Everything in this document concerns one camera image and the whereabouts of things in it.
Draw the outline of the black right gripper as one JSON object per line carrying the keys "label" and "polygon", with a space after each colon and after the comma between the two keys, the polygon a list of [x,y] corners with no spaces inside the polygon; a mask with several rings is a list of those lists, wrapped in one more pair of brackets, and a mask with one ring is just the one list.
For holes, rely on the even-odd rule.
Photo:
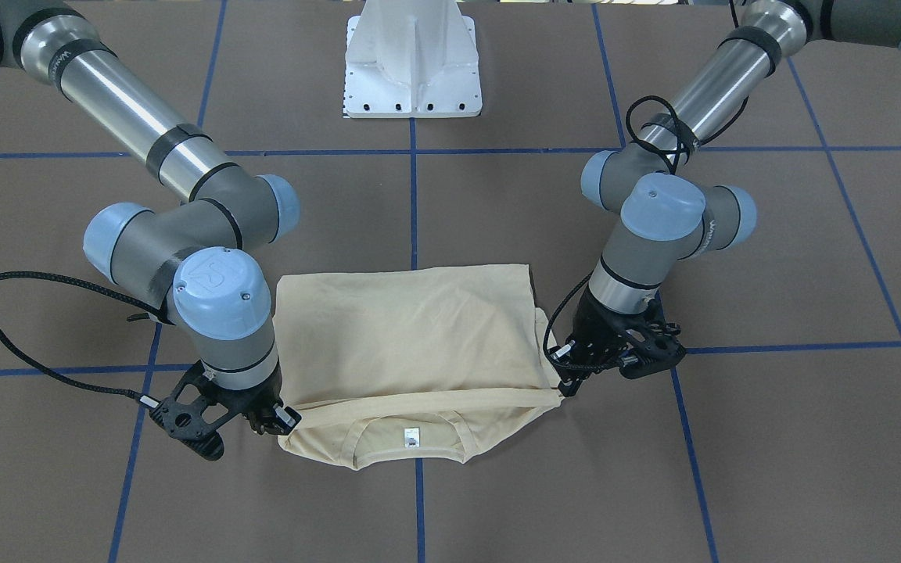
{"label": "black right gripper", "polygon": [[208,461],[221,459],[224,452],[219,429],[240,416],[257,435],[286,437],[303,420],[280,398],[280,367],[264,382],[249,389],[226,389],[214,384],[196,361],[180,378],[170,396],[150,407],[148,417],[165,434]]}

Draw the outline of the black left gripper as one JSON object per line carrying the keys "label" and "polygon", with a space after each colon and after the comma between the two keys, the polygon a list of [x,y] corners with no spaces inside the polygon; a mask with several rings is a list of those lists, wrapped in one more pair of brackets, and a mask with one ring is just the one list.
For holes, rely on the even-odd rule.
{"label": "black left gripper", "polygon": [[560,375],[558,391],[565,398],[575,396],[587,378],[618,360],[619,373],[629,380],[668,371],[687,353],[679,334],[679,325],[666,321],[657,299],[639,314],[618,314],[585,291],[568,337],[572,343],[551,347],[551,363]]}

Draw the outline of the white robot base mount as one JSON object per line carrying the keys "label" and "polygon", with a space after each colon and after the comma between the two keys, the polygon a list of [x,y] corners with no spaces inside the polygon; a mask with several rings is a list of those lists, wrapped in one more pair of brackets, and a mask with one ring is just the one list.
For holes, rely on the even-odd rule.
{"label": "white robot base mount", "polygon": [[347,21],[344,79],[345,118],[478,117],[475,21],[454,1],[368,1]]}

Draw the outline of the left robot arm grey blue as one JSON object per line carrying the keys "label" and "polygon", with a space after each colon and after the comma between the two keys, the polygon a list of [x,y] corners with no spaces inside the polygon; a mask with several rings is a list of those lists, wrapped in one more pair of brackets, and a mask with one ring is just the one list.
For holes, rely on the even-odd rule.
{"label": "left robot arm grey blue", "polygon": [[637,381],[687,356],[662,288],[750,240],[757,202],[841,203],[831,156],[901,156],[901,1],[729,2],[730,30],[669,99],[623,111],[625,142],[587,157],[579,190],[614,225],[540,337],[555,388],[601,373]]}

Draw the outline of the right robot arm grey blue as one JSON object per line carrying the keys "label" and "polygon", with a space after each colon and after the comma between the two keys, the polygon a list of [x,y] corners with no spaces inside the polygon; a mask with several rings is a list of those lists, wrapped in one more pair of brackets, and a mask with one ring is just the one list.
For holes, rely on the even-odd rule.
{"label": "right robot arm grey blue", "polygon": [[128,398],[166,435],[205,460],[223,455],[221,427],[238,417],[257,435],[285,437],[303,420],[282,395],[272,291],[253,257],[295,228],[300,202],[288,181],[255,175],[194,120],[148,86],[85,15],[63,1],[0,1],[0,69],[56,90],[93,119],[174,196],[169,208],[112,203],[88,222],[82,249],[108,286],[35,271],[43,279],[131,304],[140,320],[178,328],[196,361],[171,392],[80,382],[0,342],[54,380]]}

